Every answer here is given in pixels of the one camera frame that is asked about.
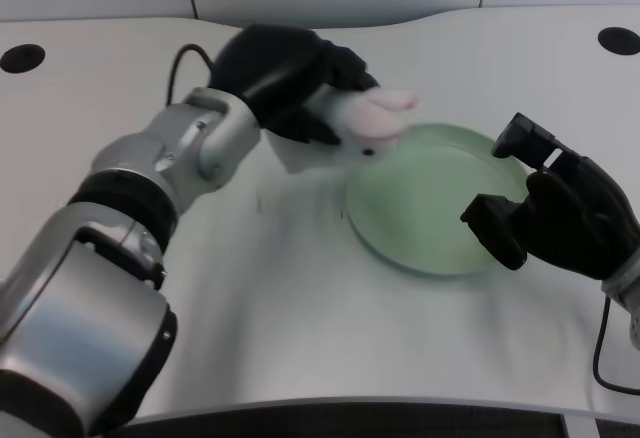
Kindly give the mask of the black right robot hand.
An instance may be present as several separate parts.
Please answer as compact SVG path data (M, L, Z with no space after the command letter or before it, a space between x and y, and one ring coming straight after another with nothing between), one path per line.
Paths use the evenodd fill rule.
M521 113L491 151L533 168L521 203L477 195L460 219L503 266L528 256L605 281L639 259L639 223L621 187L594 161Z

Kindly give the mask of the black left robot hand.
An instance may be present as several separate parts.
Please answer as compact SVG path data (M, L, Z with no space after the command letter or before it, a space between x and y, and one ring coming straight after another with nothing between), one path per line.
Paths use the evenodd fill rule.
M282 138L338 146L341 139L304 103L323 85L363 92L378 82L351 49L302 28L251 24L211 65L208 86L241 99L260 127Z

